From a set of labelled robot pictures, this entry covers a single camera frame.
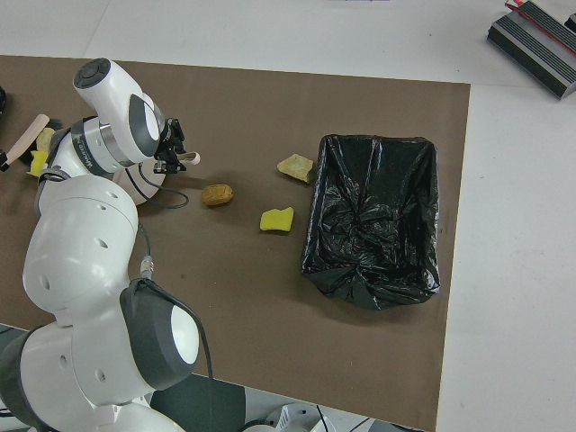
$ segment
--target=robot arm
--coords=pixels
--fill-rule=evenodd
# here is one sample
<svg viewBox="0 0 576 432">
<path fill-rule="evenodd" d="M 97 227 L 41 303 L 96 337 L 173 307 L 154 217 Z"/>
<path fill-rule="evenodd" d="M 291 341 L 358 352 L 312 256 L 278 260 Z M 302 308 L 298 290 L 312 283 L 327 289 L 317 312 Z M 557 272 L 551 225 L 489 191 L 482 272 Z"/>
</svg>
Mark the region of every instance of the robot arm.
<svg viewBox="0 0 576 432">
<path fill-rule="evenodd" d="M 98 116 L 55 135 L 22 277 L 56 321 L 0 355 L 0 399 L 37 432 L 182 431 L 144 396 L 191 373 L 198 328 L 151 280 L 130 282 L 136 206 L 103 177 L 153 157 L 163 140 L 175 151 L 175 130 L 110 60 L 86 64 L 74 85 Z"/>
</svg>

